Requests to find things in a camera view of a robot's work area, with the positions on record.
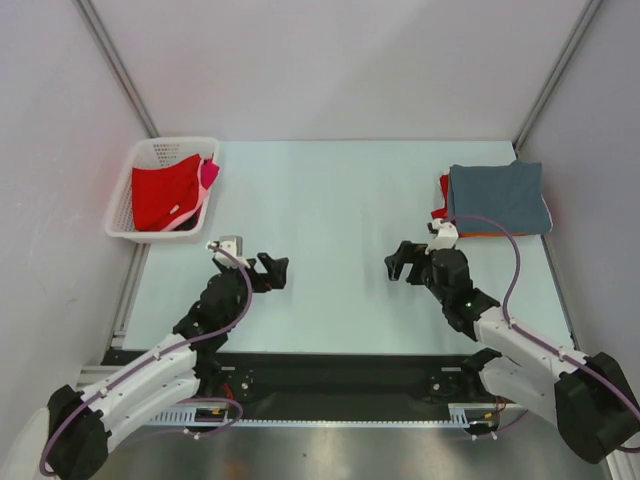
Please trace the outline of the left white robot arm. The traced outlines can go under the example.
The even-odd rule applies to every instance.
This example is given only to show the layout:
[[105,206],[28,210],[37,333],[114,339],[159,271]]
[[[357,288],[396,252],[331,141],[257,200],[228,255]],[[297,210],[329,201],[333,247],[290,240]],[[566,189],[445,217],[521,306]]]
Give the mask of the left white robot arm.
[[254,295],[286,285],[289,260],[264,252],[246,260],[211,244],[218,274],[158,345],[114,374],[49,398],[48,438],[38,471],[45,477],[89,479],[131,433],[170,406],[221,387],[215,354],[247,314]]

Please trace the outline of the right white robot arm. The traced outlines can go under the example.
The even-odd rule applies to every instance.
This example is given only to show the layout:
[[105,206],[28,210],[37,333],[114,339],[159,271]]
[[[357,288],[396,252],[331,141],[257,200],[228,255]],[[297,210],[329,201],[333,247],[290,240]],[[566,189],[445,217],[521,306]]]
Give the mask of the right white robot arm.
[[392,281],[409,266],[407,283],[426,287],[449,325],[483,344],[461,376],[469,399],[494,395],[520,404],[591,464],[638,434],[639,404],[618,362],[604,352],[555,346],[506,319],[501,304],[474,286],[462,251],[404,241],[384,263]]

